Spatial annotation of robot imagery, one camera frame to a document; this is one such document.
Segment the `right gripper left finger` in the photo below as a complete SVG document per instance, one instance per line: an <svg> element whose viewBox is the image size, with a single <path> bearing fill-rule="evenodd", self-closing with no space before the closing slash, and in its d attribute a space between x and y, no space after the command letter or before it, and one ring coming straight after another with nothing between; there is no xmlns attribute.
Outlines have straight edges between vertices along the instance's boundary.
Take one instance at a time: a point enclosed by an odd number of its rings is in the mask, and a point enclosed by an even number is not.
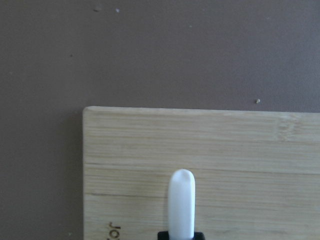
<svg viewBox="0 0 320 240"><path fill-rule="evenodd" d="M168 231L159 231L157 233L157 240L170 240Z"/></svg>

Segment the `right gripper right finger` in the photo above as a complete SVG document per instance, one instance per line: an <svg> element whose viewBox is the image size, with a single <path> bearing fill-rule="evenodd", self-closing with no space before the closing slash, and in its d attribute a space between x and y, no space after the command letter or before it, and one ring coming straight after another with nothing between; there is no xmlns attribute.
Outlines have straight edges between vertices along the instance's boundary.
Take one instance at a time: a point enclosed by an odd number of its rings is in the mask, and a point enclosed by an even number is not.
<svg viewBox="0 0 320 240"><path fill-rule="evenodd" d="M193 240L205 240L205 235L202 232L194 232Z"/></svg>

